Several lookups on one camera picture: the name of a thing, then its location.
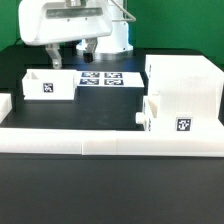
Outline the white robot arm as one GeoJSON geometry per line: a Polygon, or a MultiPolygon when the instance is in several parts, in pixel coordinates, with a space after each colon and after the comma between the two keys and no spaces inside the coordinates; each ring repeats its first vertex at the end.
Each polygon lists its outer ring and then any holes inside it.
{"type": "Polygon", "coordinates": [[[98,40],[113,35],[114,23],[136,18],[116,0],[22,0],[18,20],[23,42],[44,45],[53,68],[60,69],[60,43],[84,40],[84,58],[92,62],[98,40]]]}

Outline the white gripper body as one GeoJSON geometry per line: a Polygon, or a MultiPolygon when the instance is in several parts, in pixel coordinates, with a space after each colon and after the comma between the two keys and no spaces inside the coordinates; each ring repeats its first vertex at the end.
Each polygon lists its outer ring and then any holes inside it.
{"type": "Polygon", "coordinates": [[[22,0],[19,4],[20,36],[27,45],[46,45],[108,36],[112,19],[107,0],[22,0]]]}

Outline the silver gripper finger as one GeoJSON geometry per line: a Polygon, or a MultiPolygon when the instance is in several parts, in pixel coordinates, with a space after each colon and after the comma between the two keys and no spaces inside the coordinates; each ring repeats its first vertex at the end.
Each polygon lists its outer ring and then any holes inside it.
{"type": "Polygon", "coordinates": [[[83,53],[85,63],[91,63],[94,60],[94,52],[96,50],[98,41],[96,38],[89,38],[85,40],[86,47],[83,53]]]}
{"type": "Polygon", "coordinates": [[[46,52],[52,60],[52,65],[54,69],[62,68],[62,58],[60,55],[60,46],[58,43],[47,44],[45,46],[46,52]]]}

